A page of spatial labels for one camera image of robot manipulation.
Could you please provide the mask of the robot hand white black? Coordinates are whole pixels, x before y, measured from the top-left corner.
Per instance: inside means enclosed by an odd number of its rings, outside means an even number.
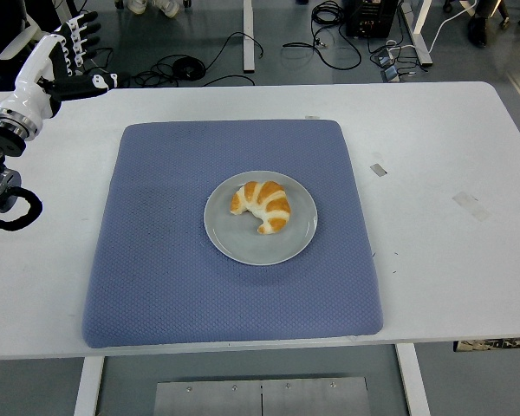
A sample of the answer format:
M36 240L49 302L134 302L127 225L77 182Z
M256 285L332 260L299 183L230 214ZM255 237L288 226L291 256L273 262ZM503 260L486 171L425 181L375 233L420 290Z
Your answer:
M95 97L122 85L119 74L77 73L94 56L94 34L101 27L96 18L95 12L81 14L37 43L16 77L14 91L0 102L0 126L35 134L62 102Z

